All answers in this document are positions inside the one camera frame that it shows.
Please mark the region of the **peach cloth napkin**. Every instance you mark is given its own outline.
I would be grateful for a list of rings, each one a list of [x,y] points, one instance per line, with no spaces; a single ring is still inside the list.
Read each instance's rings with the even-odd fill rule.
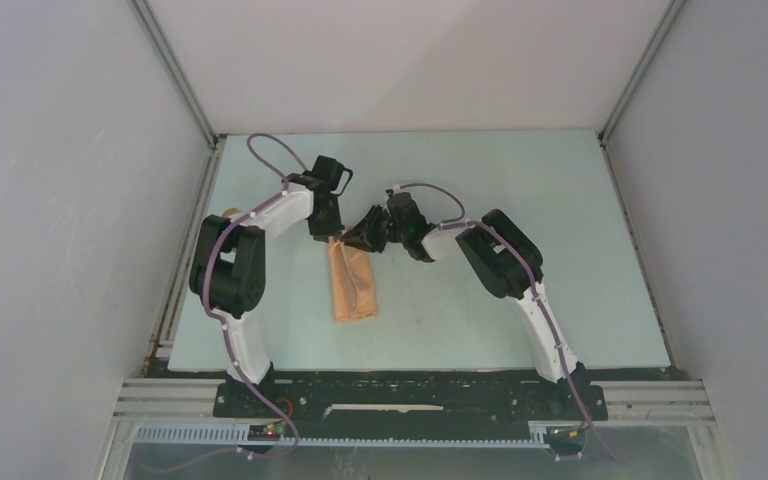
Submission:
[[[331,237],[327,256],[335,321],[345,324],[376,317],[377,289],[368,253]]]

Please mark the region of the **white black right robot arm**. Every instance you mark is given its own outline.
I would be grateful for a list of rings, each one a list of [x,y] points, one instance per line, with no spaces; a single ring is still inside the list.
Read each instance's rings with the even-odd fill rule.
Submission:
[[[433,224],[410,195],[399,193],[386,205],[371,207],[341,240],[349,247],[374,253],[399,244],[412,259],[425,263],[463,255],[490,295],[511,300],[521,312],[535,369],[552,382],[541,392],[545,411],[566,418],[580,407],[581,392],[570,380],[581,362],[549,304],[542,253],[502,210],[493,209],[478,220]]]

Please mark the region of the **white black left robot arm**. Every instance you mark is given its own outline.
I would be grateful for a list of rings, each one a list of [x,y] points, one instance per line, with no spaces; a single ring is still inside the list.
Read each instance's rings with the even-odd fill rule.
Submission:
[[[253,315],[267,286],[267,242],[303,221],[317,241],[339,234],[339,197],[345,191],[341,181],[352,175],[350,170],[323,178],[311,171],[294,173],[252,210],[230,217],[209,215],[200,225],[189,288],[220,324],[229,374],[245,382],[237,402],[252,416],[268,414],[276,403],[275,388],[262,380],[272,361]]]

